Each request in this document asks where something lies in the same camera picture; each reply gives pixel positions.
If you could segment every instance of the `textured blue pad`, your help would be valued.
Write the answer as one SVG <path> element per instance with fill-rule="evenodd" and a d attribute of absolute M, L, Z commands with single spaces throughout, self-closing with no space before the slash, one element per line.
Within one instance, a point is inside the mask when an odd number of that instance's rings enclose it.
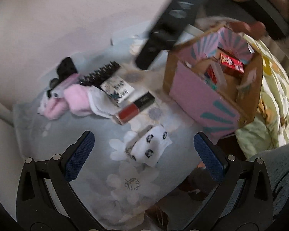
<path fill-rule="evenodd" d="M 77 178 L 82 166 L 91 153 L 94 144 L 95 137 L 94 134 L 90 132 L 76 149 L 65 166 L 65 179 L 68 182 Z"/>
<path fill-rule="evenodd" d="M 194 148 L 198 152 L 213 180 L 221 183 L 225 176 L 223 165 L 199 134 L 194 136 Z"/>

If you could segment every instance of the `red lipstick tube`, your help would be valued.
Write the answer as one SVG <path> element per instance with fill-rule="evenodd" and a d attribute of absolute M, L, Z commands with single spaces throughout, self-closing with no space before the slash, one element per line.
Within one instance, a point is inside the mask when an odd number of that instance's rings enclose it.
<path fill-rule="evenodd" d="M 122 109 L 116 116 L 120 123 L 123 125 L 127 123 L 129 120 L 133 119 L 137 116 L 141 111 L 145 110 L 149 107 L 155 98 L 149 92 Z"/>

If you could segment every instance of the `pink plush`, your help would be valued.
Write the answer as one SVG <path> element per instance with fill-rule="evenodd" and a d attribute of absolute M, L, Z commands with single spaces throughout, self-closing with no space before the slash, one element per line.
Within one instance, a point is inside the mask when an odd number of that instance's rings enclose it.
<path fill-rule="evenodd" d="M 64 98 L 50 98 L 47 102 L 44 116 L 50 120 L 56 120 L 68 110 L 68 104 Z"/>
<path fill-rule="evenodd" d="M 67 101 L 71 113 L 77 116 L 91 115 L 87 87 L 73 84 L 64 90 L 64 97 Z"/>

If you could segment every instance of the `white fabric with panda print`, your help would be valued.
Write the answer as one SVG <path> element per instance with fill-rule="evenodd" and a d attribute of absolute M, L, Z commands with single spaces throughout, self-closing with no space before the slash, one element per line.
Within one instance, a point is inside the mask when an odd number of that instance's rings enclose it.
<path fill-rule="evenodd" d="M 162 125 L 149 130 L 133 146 L 127 150 L 130 157 L 138 163 L 145 163 L 154 167 L 163 154 L 165 148 L 172 144 L 168 133 Z"/>

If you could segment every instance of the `black cap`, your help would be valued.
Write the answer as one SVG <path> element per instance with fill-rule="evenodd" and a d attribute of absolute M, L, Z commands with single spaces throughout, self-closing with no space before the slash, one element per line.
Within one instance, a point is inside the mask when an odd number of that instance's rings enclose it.
<path fill-rule="evenodd" d="M 153 95 L 151 95 L 149 92 L 134 101 L 134 104 L 137 108 L 139 108 L 139 111 L 145 110 L 147 107 L 149 107 L 153 102 L 155 98 Z"/>

